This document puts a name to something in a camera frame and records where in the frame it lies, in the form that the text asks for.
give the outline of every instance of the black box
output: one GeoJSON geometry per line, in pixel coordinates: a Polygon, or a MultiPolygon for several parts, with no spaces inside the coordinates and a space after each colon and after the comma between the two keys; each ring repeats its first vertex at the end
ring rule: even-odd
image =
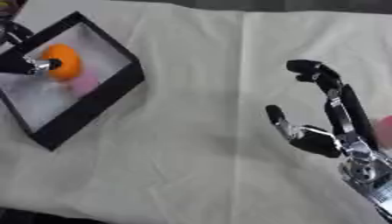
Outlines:
{"type": "Polygon", "coordinates": [[[37,58],[44,46],[64,42],[80,54],[85,69],[93,70],[100,78],[100,85],[89,94],[74,99],[60,84],[42,77],[0,77],[0,98],[4,104],[22,129],[50,151],[144,81],[138,58],[78,11],[1,56],[37,58]]]}

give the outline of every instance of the pink object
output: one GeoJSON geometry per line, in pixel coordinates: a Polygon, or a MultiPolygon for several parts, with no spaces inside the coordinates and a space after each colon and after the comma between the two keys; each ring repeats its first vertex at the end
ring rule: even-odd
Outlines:
{"type": "Polygon", "coordinates": [[[385,149],[392,148],[392,115],[386,116],[374,126],[378,142],[385,149]]]}
{"type": "Polygon", "coordinates": [[[98,79],[90,72],[71,79],[68,82],[70,90],[76,97],[83,97],[99,86],[98,79]]]}

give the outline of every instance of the table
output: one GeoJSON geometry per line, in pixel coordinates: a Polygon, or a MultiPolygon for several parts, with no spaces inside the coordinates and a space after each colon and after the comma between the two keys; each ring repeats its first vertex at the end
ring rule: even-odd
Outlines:
{"type": "Polygon", "coordinates": [[[31,0],[37,32],[78,10],[142,62],[146,82],[55,152],[0,108],[0,206],[113,223],[384,223],[338,160],[290,147],[263,112],[329,127],[324,96],[286,60],[321,60],[372,118],[392,112],[391,16],[245,13],[31,0]]]}

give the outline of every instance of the robotic hand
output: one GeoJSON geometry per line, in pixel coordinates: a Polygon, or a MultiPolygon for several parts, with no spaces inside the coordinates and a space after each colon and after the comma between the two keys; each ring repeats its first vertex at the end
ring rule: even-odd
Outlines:
{"type": "Polygon", "coordinates": [[[298,81],[314,82],[325,93],[325,112],[332,133],[311,125],[292,125],[276,105],[266,107],[271,123],[300,150],[328,158],[343,155],[345,160],[339,165],[342,179],[392,223],[392,158],[379,150],[372,126],[353,89],[321,62],[291,60],[287,68],[298,74],[298,81]]]}
{"type": "MultiPolygon", "coordinates": [[[[8,20],[0,21],[0,45],[10,42],[16,46],[32,35],[32,31],[20,24],[8,20]]],[[[18,52],[0,55],[0,73],[35,75],[60,66],[59,59],[31,59],[18,52]]]]}

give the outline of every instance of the orange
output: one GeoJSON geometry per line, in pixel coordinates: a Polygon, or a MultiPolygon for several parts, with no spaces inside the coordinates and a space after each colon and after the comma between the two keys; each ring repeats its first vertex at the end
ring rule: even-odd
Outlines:
{"type": "Polygon", "coordinates": [[[58,81],[68,81],[81,74],[81,58],[71,47],[64,44],[50,45],[42,53],[43,60],[61,60],[61,66],[49,74],[58,81]]]}

